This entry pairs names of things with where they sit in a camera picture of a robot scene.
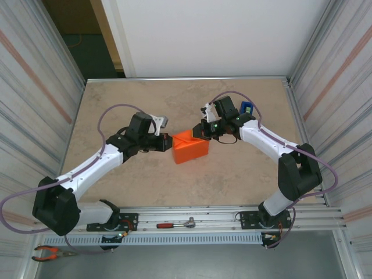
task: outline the pliers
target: pliers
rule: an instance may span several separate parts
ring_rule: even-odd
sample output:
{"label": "pliers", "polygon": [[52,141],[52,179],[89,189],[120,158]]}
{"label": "pliers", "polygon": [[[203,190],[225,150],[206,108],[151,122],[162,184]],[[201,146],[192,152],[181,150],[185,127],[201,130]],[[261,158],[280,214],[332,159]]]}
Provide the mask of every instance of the pliers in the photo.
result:
{"label": "pliers", "polygon": [[32,257],[32,259],[36,262],[48,262],[50,260],[56,260],[59,257],[68,257],[68,256],[78,255],[77,253],[74,253],[74,252],[61,251],[57,247],[52,247],[52,246],[47,246],[47,245],[36,247],[34,250],[35,251],[48,250],[48,251],[52,252],[52,254],[50,256],[47,256],[47,257],[35,257],[35,256]]}

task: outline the marble-patterned surface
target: marble-patterned surface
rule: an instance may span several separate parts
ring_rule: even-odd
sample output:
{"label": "marble-patterned surface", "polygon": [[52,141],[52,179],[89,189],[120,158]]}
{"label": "marble-patterned surface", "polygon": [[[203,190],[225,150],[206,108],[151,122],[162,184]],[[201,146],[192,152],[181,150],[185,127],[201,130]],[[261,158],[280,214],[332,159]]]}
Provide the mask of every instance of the marble-patterned surface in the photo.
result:
{"label": "marble-patterned surface", "polygon": [[[200,108],[220,92],[249,95],[262,111],[263,124],[280,136],[299,142],[281,80],[110,81],[88,83],[78,113],[64,171],[100,147],[96,123],[116,103],[130,103],[153,115],[166,115],[164,131],[175,134],[201,119]],[[240,107],[240,96],[231,96]],[[102,122],[108,137],[128,125],[134,109],[116,108]],[[222,141],[232,141],[224,136]],[[108,199],[117,206],[258,204],[277,189],[277,165],[260,150],[238,141],[210,143],[209,154],[175,164],[171,151],[139,153],[100,179],[82,197]]]}

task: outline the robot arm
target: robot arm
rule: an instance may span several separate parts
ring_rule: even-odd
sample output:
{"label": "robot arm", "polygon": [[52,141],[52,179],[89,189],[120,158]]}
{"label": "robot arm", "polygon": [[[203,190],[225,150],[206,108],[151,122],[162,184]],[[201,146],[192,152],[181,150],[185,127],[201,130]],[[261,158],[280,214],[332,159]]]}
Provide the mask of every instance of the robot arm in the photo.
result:
{"label": "robot arm", "polygon": [[[92,157],[72,171],[55,180],[45,177],[39,187],[71,178],[50,189],[36,194],[33,216],[58,235],[66,235],[75,226],[91,223],[107,224],[115,228],[119,222],[119,208],[106,200],[97,203],[78,203],[82,195],[102,176],[125,163],[138,151],[164,152],[173,146],[173,139],[160,133],[167,124],[166,117],[155,117],[146,113],[136,113],[128,127],[120,129],[106,140],[101,155],[99,150]],[[99,159],[88,169],[87,166],[97,157]]]}
{"label": "robot arm", "polygon": [[[258,120],[249,113],[239,114],[229,96],[217,99],[213,104],[221,119],[215,120],[210,115],[211,106],[207,104],[201,109],[201,123],[192,130],[193,137],[219,140],[224,134],[232,134],[238,140],[254,145],[278,164],[279,189],[259,205],[260,222],[265,227],[270,227],[290,204],[322,182],[317,162],[287,146],[302,149],[312,155],[315,155],[314,149],[309,144],[289,142],[262,125],[259,127]],[[284,146],[262,133],[261,128],[284,142]]]}

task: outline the striped wall panel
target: striped wall panel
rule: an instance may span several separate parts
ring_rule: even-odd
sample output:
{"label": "striped wall panel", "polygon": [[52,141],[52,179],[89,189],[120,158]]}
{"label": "striped wall panel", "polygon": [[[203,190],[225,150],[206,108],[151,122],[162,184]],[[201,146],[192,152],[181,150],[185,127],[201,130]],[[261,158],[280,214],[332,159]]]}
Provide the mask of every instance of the striped wall panel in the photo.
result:
{"label": "striped wall panel", "polygon": [[[372,1],[344,1],[295,80],[310,142],[339,174],[329,200],[341,207],[372,278]],[[322,172],[330,187],[332,174]]]}
{"label": "striped wall panel", "polygon": [[[41,1],[0,1],[0,198],[56,177],[84,80]],[[5,217],[29,226],[34,195],[8,202]],[[0,278],[15,278],[28,237],[0,225]]]}

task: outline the orange block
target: orange block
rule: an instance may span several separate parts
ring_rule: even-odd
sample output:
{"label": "orange block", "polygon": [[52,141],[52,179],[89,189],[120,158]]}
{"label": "orange block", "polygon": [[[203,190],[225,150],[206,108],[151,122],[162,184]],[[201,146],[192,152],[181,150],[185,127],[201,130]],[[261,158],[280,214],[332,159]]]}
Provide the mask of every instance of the orange block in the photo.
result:
{"label": "orange block", "polygon": [[209,150],[209,141],[193,138],[192,131],[184,131],[173,137],[173,158],[176,164],[199,158],[207,155]]}

